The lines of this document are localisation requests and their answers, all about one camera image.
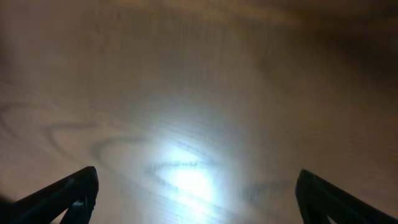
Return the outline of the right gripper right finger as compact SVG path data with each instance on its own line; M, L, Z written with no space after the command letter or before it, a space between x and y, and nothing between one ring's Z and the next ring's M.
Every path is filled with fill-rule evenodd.
M295 196L304 224L397 224L396 218L305 169L297 179Z

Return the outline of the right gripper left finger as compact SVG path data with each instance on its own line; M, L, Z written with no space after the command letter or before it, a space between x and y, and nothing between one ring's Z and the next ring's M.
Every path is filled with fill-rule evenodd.
M88 224L96 205L99 181L95 167L85 167L15 202L1 201L1 223Z

